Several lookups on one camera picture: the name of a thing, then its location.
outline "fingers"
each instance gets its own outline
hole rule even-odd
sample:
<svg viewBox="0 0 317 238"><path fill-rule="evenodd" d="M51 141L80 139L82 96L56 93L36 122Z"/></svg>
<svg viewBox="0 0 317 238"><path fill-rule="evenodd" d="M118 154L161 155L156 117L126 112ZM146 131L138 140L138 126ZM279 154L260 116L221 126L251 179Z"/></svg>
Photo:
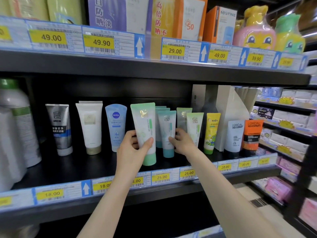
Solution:
<svg viewBox="0 0 317 238"><path fill-rule="evenodd" d="M146 153L152 147L154 139L151 137L147 141L144 142L142 148L139 149L139 153L141 156L145 157Z"/></svg>
<svg viewBox="0 0 317 238"><path fill-rule="evenodd" d="M137 137L132 137L130 141L131 141L131 144L135 144L138 142L138 139Z"/></svg>
<svg viewBox="0 0 317 238"><path fill-rule="evenodd" d="M178 140L172 138L171 136L168 137L169 142L171 142L172 145L176 146L177 142L179 142Z"/></svg>
<svg viewBox="0 0 317 238"><path fill-rule="evenodd" d="M139 148L139 144L138 144L138 143L132 144L132 147L133 147L134 149L138 149L138 148Z"/></svg>
<svg viewBox="0 0 317 238"><path fill-rule="evenodd" d="M181 128L176 128L176 132L183 136L186 132Z"/></svg>
<svg viewBox="0 0 317 238"><path fill-rule="evenodd" d="M125 133L125 136L123 138L123 140L131 140L132 136L137 135L137 133L135 132L135 130L129 130Z"/></svg>

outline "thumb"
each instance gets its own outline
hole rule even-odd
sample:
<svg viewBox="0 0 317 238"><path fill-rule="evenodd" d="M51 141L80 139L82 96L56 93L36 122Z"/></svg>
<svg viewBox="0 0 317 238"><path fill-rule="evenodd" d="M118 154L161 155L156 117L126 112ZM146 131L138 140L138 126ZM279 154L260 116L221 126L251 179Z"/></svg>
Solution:
<svg viewBox="0 0 317 238"><path fill-rule="evenodd" d="M138 150L138 152L143 156L145 157L146 153L149 151L149 149L152 147L153 145L153 138L149 138L147 141L144 142L142 148L140 148Z"/></svg>
<svg viewBox="0 0 317 238"><path fill-rule="evenodd" d="M168 141L171 142L172 145L176 146L177 142L179 142L177 139L173 137L168 137Z"/></svg>

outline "floor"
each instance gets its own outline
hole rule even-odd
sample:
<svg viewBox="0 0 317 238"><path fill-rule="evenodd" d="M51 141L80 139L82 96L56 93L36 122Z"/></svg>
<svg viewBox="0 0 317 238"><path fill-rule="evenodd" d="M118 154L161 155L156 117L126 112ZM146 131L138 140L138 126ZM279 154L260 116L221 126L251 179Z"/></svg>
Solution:
<svg viewBox="0 0 317 238"><path fill-rule="evenodd" d="M298 232L293 226L288 224L284 219L282 214L278 211L278 208L274 204L268 204L266 202L259 203L256 201L259 198L263 198L264 195L257 192L252 187L246 184L237 184L234 187L249 201L252 203L257 203L258 209L262 214L275 226L276 230L280 232L281 235L287 238L305 238L300 232Z"/></svg>

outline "orange box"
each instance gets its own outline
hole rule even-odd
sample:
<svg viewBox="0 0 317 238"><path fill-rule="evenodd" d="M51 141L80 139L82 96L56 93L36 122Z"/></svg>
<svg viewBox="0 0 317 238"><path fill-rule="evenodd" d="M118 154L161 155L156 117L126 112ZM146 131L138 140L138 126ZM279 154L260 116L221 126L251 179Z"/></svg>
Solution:
<svg viewBox="0 0 317 238"><path fill-rule="evenodd" d="M208 0L176 0L173 38L201 41Z"/></svg>
<svg viewBox="0 0 317 238"><path fill-rule="evenodd" d="M237 11L215 6L207 14L203 41L232 45Z"/></svg>

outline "silver men's cleanser tube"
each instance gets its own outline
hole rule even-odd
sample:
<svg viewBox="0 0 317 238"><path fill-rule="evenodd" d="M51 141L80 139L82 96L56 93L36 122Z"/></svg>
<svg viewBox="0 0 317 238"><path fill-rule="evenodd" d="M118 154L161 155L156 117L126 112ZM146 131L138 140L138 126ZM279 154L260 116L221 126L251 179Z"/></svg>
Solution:
<svg viewBox="0 0 317 238"><path fill-rule="evenodd" d="M59 156L70 155L73 152L70 132L69 105L46 104L52 124L53 136Z"/></svg>

